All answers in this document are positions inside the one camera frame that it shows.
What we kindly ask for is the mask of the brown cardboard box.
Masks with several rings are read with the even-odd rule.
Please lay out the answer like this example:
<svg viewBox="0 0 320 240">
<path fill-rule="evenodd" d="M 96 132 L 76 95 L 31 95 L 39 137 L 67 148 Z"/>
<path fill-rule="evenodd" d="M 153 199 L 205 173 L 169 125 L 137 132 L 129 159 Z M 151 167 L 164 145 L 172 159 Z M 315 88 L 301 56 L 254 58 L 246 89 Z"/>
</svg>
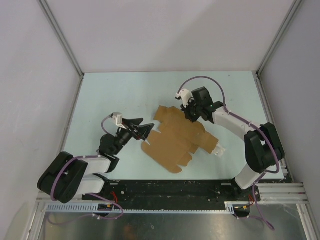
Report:
<svg viewBox="0 0 320 240">
<path fill-rule="evenodd" d="M 186 119 L 174 106 L 160 105 L 153 119 L 160 125 L 157 131 L 150 132 L 141 149 L 170 173 L 180 173 L 181 166 L 186 167 L 199 148 L 211 154 L 219 143 L 202 123 Z"/>
</svg>

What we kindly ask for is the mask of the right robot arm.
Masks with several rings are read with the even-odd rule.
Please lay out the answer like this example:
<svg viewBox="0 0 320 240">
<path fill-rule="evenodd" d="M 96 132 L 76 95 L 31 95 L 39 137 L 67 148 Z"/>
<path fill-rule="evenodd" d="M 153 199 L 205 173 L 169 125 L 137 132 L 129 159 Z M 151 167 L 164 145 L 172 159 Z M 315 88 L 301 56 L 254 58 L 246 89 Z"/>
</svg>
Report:
<svg viewBox="0 0 320 240">
<path fill-rule="evenodd" d="M 267 122 L 257 124 L 227 109 L 223 101 L 212 100 L 205 87 L 193 91 L 181 89 L 175 98 L 182 101 L 181 110 L 185 118 L 196 122 L 199 118 L 219 125 L 244 142 L 246 164 L 242 171 L 232 180 L 231 196 L 242 201 L 249 194 L 249 189 L 265 174 L 277 174 L 280 160 L 285 152 L 276 127 Z"/>
</svg>

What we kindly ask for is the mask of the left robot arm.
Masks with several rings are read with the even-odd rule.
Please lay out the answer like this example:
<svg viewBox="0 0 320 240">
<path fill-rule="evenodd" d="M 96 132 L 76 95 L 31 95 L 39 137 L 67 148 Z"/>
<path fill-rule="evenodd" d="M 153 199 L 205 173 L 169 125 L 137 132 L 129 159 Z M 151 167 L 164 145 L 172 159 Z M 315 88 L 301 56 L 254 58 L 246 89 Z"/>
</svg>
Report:
<svg viewBox="0 0 320 240">
<path fill-rule="evenodd" d="M 143 124 L 143 118 L 127 119 L 119 112 L 104 118 L 117 126 L 116 134 L 105 128 L 95 155 L 73 156 L 60 152 L 37 182 L 37 188 L 54 202 L 66 204 L 75 196 L 95 195 L 100 200 L 110 196 L 111 188 L 101 177 L 113 172 L 120 159 L 118 154 L 131 139 L 146 141 L 154 123 Z"/>
</svg>

